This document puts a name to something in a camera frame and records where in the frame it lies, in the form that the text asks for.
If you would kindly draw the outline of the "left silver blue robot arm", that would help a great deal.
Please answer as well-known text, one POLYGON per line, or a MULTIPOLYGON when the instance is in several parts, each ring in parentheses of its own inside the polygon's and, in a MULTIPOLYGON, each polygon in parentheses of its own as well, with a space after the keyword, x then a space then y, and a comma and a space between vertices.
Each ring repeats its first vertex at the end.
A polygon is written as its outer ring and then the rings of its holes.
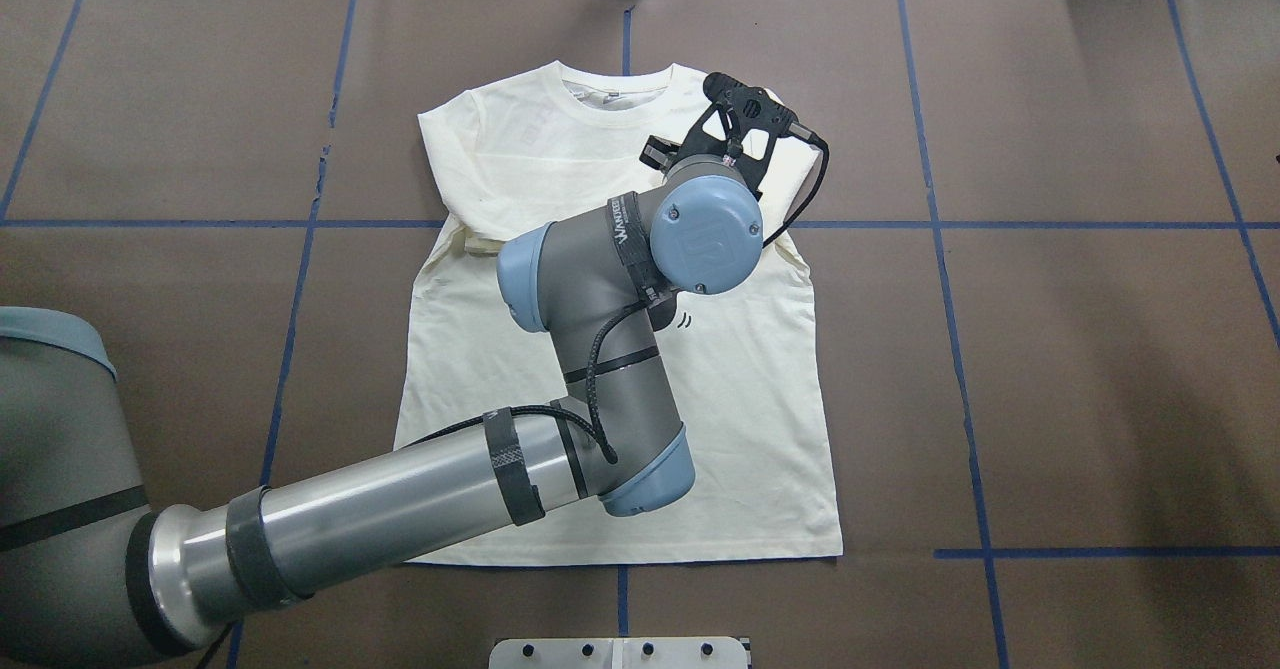
POLYGON ((3 308, 3 656, 124 668, 201 652, 236 623, 550 510, 678 501, 696 469, 657 333, 677 297, 736 289, 780 232, 762 185, 783 139, 829 146, 763 87, 721 72, 684 139, 652 136, 652 191, 504 240, 495 285, 544 333, 567 394, 500 405, 287 486, 200 510, 148 499, 96 327, 3 308))

